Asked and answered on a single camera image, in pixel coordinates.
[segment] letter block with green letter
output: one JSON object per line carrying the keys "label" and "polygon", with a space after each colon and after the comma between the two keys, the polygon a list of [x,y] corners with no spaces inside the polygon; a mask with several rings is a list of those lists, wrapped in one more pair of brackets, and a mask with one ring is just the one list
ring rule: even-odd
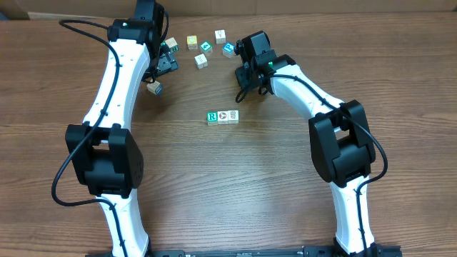
{"label": "letter block with green letter", "polygon": [[208,121],[208,125],[217,125],[217,112],[208,112],[206,114],[206,120]]}

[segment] block on table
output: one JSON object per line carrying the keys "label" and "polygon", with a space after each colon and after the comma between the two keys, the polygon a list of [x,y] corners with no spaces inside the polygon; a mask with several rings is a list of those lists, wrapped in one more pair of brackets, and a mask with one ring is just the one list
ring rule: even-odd
{"label": "block on table", "polygon": [[204,54],[200,54],[198,56],[195,56],[195,64],[197,65],[197,68],[202,69],[208,66],[208,60],[206,60]]}
{"label": "block on table", "polygon": [[174,40],[174,38],[165,40],[165,43],[167,44],[167,46],[169,46],[170,51],[177,52],[179,50],[178,43],[176,43],[176,40]]}
{"label": "block on table", "polygon": [[197,36],[187,36],[187,47],[189,50],[197,50],[199,48]]}
{"label": "block on table", "polygon": [[208,112],[206,114],[206,121],[208,121],[208,126],[217,125],[217,112]]}
{"label": "block on table", "polygon": [[228,124],[237,124],[239,122],[238,110],[227,111]]}
{"label": "block on table", "polygon": [[216,44],[223,44],[226,42],[226,31],[222,29],[220,31],[215,31],[214,33],[216,35]]}
{"label": "block on table", "polygon": [[235,56],[235,46],[230,42],[227,42],[226,45],[222,48],[222,54],[229,58]]}
{"label": "block on table", "polygon": [[210,56],[213,53],[213,46],[208,41],[205,41],[200,45],[200,52],[205,56]]}
{"label": "block on table", "polygon": [[149,92],[155,94],[156,96],[160,96],[162,94],[162,83],[155,81],[154,83],[150,83],[146,86]]}
{"label": "block on table", "polygon": [[229,124],[229,115],[227,111],[218,111],[217,112],[217,124],[224,125]]}

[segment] cardboard box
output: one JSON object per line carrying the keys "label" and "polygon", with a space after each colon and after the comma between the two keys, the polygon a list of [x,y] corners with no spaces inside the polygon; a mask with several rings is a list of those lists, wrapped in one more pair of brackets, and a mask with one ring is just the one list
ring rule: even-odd
{"label": "cardboard box", "polygon": [[15,0],[0,0],[0,12],[8,19],[28,19],[26,11],[23,11]]}
{"label": "cardboard box", "polygon": [[[136,0],[16,1],[25,12],[126,18]],[[171,16],[453,11],[457,0],[158,0]]]}

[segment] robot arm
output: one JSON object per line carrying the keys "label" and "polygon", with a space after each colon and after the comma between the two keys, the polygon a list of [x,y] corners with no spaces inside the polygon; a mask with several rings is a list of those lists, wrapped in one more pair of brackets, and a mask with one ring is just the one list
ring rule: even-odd
{"label": "robot arm", "polygon": [[[342,104],[342,100],[336,99],[325,91],[317,87],[303,72],[298,65],[287,65],[276,71],[277,74],[297,76],[306,81],[314,88],[321,96],[323,96],[330,104],[336,108]],[[284,79],[273,77],[271,80],[271,89],[273,93],[291,104],[306,120],[316,116],[316,114],[327,114],[332,109],[323,105],[303,84],[300,84],[293,79]],[[349,181],[346,187],[341,188],[334,182],[330,183],[333,196],[333,203],[336,212],[336,241],[347,253],[360,253],[363,251],[361,233],[359,231],[356,189],[363,182],[367,181],[367,177],[359,176],[352,181]],[[366,186],[361,191],[361,210],[363,217],[363,229],[365,231],[366,243],[371,245],[374,242],[373,234],[371,233],[368,222],[368,208],[366,202]]]}
{"label": "robot arm", "polygon": [[[347,255],[364,251],[360,230],[365,233],[367,246],[374,243],[374,237],[368,223],[366,186],[360,195],[363,228],[358,222],[356,189],[368,180],[370,164],[375,159],[373,143],[339,112],[324,105],[315,93],[368,130],[363,107],[356,101],[345,104],[327,94],[308,79],[289,56],[276,57],[262,31],[238,41],[235,52],[243,61],[243,66],[236,70],[242,91],[257,86],[259,93],[265,89],[287,101],[309,121],[313,164],[322,179],[331,185],[337,220],[336,242]],[[281,75],[305,81],[315,93],[297,80]],[[340,130],[349,130],[349,136],[337,140],[336,132]]]}
{"label": "robot arm", "polygon": [[[116,51],[119,77],[104,118],[99,119],[111,90],[116,71],[116,59],[110,51],[99,92],[83,125],[69,125],[66,143],[70,153],[89,130],[95,133],[73,158],[79,182],[87,185],[89,193],[97,199],[111,202],[119,217],[119,230],[124,238],[126,254],[146,256],[150,249],[147,233],[141,223],[137,188],[143,177],[143,156],[133,139],[131,116],[141,81],[155,79],[178,68],[167,45],[161,45],[164,9],[154,0],[138,0],[135,18],[117,19],[108,28],[109,44]],[[107,143],[109,150],[94,146]],[[124,256],[116,221],[110,206],[100,202],[113,240],[113,250],[108,255]]]}

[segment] wooden table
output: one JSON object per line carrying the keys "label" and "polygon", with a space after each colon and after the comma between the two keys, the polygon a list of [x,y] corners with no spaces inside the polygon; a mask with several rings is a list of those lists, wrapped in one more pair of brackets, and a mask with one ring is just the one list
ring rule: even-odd
{"label": "wooden table", "polygon": [[[110,24],[111,20],[100,21]],[[236,104],[234,70],[214,46],[197,70],[186,36],[231,42],[258,30],[324,90],[359,100],[389,171],[369,187],[378,243],[404,256],[457,251],[457,14],[342,14],[172,18],[178,71],[143,85],[132,133],[145,160],[141,217],[154,249],[293,248],[332,244],[330,188],[311,163],[308,125],[285,101],[249,94]],[[105,37],[106,32],[84,27]],[[0,23],[0,256],[110,251],[97,205],[64,208],[51,182],[64,133],[93,103],[107,49],[56,21]],[[238,109],[240,124],[207,126],[207,111]],[[381,163],[373,165],[377,174]],[[91,198],[73,167],[58,195]]]}

